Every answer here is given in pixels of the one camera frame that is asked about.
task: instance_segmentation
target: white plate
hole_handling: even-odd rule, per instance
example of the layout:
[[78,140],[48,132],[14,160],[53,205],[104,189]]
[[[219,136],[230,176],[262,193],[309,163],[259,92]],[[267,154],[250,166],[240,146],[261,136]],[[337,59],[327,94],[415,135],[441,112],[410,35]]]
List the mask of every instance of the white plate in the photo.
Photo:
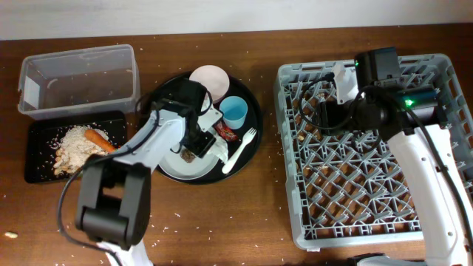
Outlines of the white plate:
[[187,163],[180,157],[180,154],[169,152],[161,160],[160,167],[165,173],[176,179],[194,180],[210,172],[218,162],[217,156],[206,154],[202,159],[196,157],[192,163]]

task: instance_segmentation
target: dish rack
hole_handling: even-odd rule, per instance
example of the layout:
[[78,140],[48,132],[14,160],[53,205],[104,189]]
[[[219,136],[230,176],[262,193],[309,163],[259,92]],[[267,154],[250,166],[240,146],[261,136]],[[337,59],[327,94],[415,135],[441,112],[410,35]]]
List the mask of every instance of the dish rack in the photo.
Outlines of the dish rack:
[[[467,194],[473,194],[473,120],[446,55],[398,57],[407,88],[430,83],[447,113],[452,149]],[[354,68],[353,60],[341,61]],[[274,100],[286,165],[286,193],[293,241],[301,249],[376,244],[422,239],[421,226],[402,170],[385,142],[367,154],[377,131],[322,136],[303,121],[297,109],[302,88],[332,71],[335,61],[287,64],[279,68]],[[331,83],[308,89],[309,109],[336,100]]]

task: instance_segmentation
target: white plastic fork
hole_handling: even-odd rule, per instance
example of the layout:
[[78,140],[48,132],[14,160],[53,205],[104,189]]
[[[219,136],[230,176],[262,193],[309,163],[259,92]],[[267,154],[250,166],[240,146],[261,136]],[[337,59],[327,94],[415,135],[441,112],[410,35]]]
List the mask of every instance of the white plastic fork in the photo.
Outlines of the white plastic fork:
[[238,160],[238,157],[241,155],[243,149],[253,140],[254,136],[256,135],[257,130],[254,128],[249,129],[242,139],[242,145],[238,147],[235,153],[231,156],[230,160],[223,166],[222,172],[223,174],[228,174],[230,170],[234,167],[235,163]]

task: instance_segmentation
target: black tray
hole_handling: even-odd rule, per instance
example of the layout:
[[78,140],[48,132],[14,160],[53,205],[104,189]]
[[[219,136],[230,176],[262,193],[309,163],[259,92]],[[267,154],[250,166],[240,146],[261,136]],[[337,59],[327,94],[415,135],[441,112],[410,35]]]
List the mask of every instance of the black tray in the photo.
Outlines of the black tray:
[[[184,78],[189,78],[190,75],[191,75],[191,72],[186,72],[181,75],[178,75],[177,77],[174,77],[171,80],[166,81],[165,83],[161,84],[154,92],[166,86],[178,86],[178,84]],[[233,132],[238,136],[239,139],[242,139],[243,135],[250,128],[255,128],[256,130],[258,130],[254,139],[245,147],[242,154],[239,156],[239,159],[235,163],[235,166],[231,169],[231,171],[228,174],[223,174],[222,173],[223,163],[221,160],[219,160],[219,162],[215,165],[215,167],[210,172],[208,172],[207,174],[195,180],[179,180],[179,179],[173,178],[170,175],[168,175],[166,172],[164,172],[161,169],[161,167],[158,166],[156,169],[161,174],[164,174],[167,177],[173,180],[176,180],[178,182],[188,183],[192,185],[204,185],[204,184],[215,183],[215,182],[224,180],[226,178],[229,178],[232,175],[238,173],[250,162],[250,160],[253,158],[255,153],[258,151],[259,144],[261,143],[261,137],[263,135],[263,118],[262,118],[261,109],[259,108],[258,101],[243,83],[239,82],[236,78],[232,78],[232,77],[229,77],[229,78],[230,78],[230,87],[225,96],[226,97],[228,96],[241,97],[248,104],[248,113],[246,115],[245,124],[243,124],[243,126],[240,129],[233,130]],[[150,96],[148,97],[148,100],[143,105],[143,109],[141,111],[142,114],[146,114],[149,112],[151,101],[153,101],[153,96],[155,96],[154,92],[150,94]],[[145,122],[146,121],[143,119],[140,120],[139,127],[141,128],[142,126],[144,126]],[[228,158],[230,158],[231,155],[233,155],[235,151],[237,151],[241,142],[237,140],[234,142],[227,142],[227,144],[228,144]]]
[[24,179],[28,183],[43,183],[63,180],[70,177],[63,173],[54,175],[55,149],[50,148],[50,141],[60,140],[73,126],[91,126],[104,130],[113,146],[126,143],[126,120],[122,112],[104,112],[93,115],[78,115],[51,120],[39,120],[30,125]]

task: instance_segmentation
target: black cable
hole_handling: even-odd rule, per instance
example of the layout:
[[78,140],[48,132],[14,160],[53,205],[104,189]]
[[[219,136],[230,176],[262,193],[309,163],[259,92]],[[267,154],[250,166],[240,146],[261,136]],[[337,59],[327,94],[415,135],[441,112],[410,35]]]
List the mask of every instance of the black cable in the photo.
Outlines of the black cable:
[[210,94],[210,92],[208,91],[208,89],[205,91],[205,93],[207,93],[208,95],[208,100],[209,100],[209,105],[207,107],[207,109],[205,109],[204,111],[201,111],[198,115],[201,116],[201,115],[205,115],[205,113],[208,112],[208,110],[210,110],[210,108],[212,107],[212,104],[214,104],[213,100],[212,100],[212,95]]
[[[353,137],[352,137],[352,141],[351,141],[350,145],[352,146],[354,151],[357,150],[356,142],[357,142],[357,140],[360,136],[361,136],[360,132],[353,133]],[[378,147],[379,143],[381,143],[381,136],[378,134],[378,136],[376,138],[376,141],[370,146],[370,148],[367,151],[363,151],[363,153],[367,154],[368,152],[373,151],[374,149],[376,149]]]
[[323,78],[319,78],[319,79],[316,79],[312,82],[310,82],[306,87],[305,89],[303,89],[301,91],[301,94],[299,96],[299,102],[298,102],[298,107],[299,107],[299,114],[301,115],[301,118],[306,121],[307,123],[309,123],[311,126],[315,127],[316,129],[321,129],[321,130],[334,130],[334,129],[338,129],[338,128],[341,128],[342,126],[346,125],[350,119],[352,118],[353,116],[353,113],[355,112],[355,107],[358,105],[358,100],[360,99],[361,97],[361,92],[358,92],[358,94],[356,95],[355,99],[350,103],[349,107],[348,107],[348,115],[345,117],[345,119],[343,119],[342,122],[340,122],[339,124],[335,125],[335,126],[331,126],[331,127],[323,127],[323,126],[319,126],[319,125],[316,125],[314,122],[312,122],[303,112],[302,110],[302,99],[304,98],[304,95],[305,95],[305,92],[311,87],[313,86],[314,84],[318,83],[318,82],[321,82],[321,81],[333,81],[333,72],[330,72],[328,74],[326,74]]
[[57,211],[57,214],[56,214],[56,220],[57,220],[57,223],[58,223],[58,228],[59,228],[59,232],[61,232],[61,234],[71,243],[73,244],[76,244],[76,245],[82,245],[86,248],[90,248],[90,249],[93,249],[93,250],[98,250],[98,251],[102,251],[102,252],[105,252],[105,253],[108,253],[110,256],[113,257],[113,259],[117,262],[117,264],[119,266],[122,266],[122,263],[121,261],[119,260],[117,254],[111,250],[108,250],[106,248],[99,248],[95,245],[91,245],[89,243],[86,243],[86,242],[82,242],[80,240],[77,240],[77,239],[74,239],[73,237],[71,237],[67,232],[66,230],[64,230],[64,224],[62,222],[62,205],[63,205],[63,202],[64,202],[64,198],[66,196],[66,192],[67,190],[69,189],[70,185],[72,184],[72,182],[74,180],[76,180],[79,176],[79,174],[83,171],[84,168],[87,168],[91,165],[94,165],[96,163],[100,163],[100,162],[103,162],[103,161],[106,161],[106,160],[111,160],[113,158],[116,158],[116,157],[121,157],[123,155],[127,155],[127,154],[131,154],[133,153],[134,151],[138,150],[150,137],[151,135],[154,133],[154,131],[157,129],[157,127],[159,126],[159,119],[160,119],[160,115],[159,115],[159,111],[156,110],[156,113],[157,113],[157,118],[156,118],[156,121],[154,122],[153,124],[153,128],[152,130],[135,146],[135,147],[132,147],[132,148],[129,148],[128,150],[126,151],[123,151],[123,152],[120,152],[120,153],[114,153],[114,154],[109,154],[107,156],[104,156],[104,157],[99,157],[99,158],[96,158],[96,159],[92,159],[88,162],[86,162],[82,167],[80,167],[70,178],[69,180],[67,180],[67,183],[66,185],[64,186],[62,192],[61,192],[61,196],[59,197],[59,203],[58,203],[58,211]]
[[179,154],[181,149],[183,149],[183,144],[181,142],[179,142],[179,149],[177,151],[173,151],[172,148],[170,148],[169,151],[171,151],[175,154]]
[[432,150],[432,154],[434,155],[435,162],[438,164],[438,167],[440,168],[440,171],[442,172],[443,177],[445,178],[446,182],[449,184],[450,190],[451,190],[455,200],[457,201],[458,208],[460,209],[460,213],[461,213],[462,220],[463,220],[463,227],[466,230],[466,235],[467,235],[467,239],[468,239],[468,243],[469,243],[469,246],[467,247],[468,252],[471,252],[471,249],[473,247],[473,232],[472,232],[472,228],[470,227],[468,216],[467,216],[467,213],[466,213],[466,206],[465,206],[463,200],[461,199],[461,196],[460,196],[460,193],[457,189],[457,186],[454,184],[453,179],[449,174],[449,169],[443,163],[443,161],[440,157],[440,154],[438,153],[437,148],[435,148],[435,144],[434,144],[432,138],[430,137],[430,134],[427,131],[425,125],[422,123],[422,121],[419,119],[419,117],[411,109],[409,109],[405,105],[400,104],[399,102],[397,102],[397,100],[393,96],[391,96],[390,94],[386,93],[385,90],[379,89],[377,91],[384,92],[383,96],[385,96],[386,99],[388,99],[389,101],[394,103],[397,108],[405,110],[411,116],[411,118],[415,121],[415,123],[419,126],[419,128],[421,129],[423,135],[425,136],[425,138],[427,140],[427,143],[429,144],[430,149]]
[[135,104],[135,114],[140,114],[140,113],[141,113],[141,111],[143,110],[143,108],[140,108],[140,110],[138,110],[138,105],[140,105],[141,102],[143,101],[143,99],[144,99],[146,96],[150,95],[150,94],[151,94],[150,92],[147,92],[147,93],[141,95],[140,98],[136,101],[136,104]]

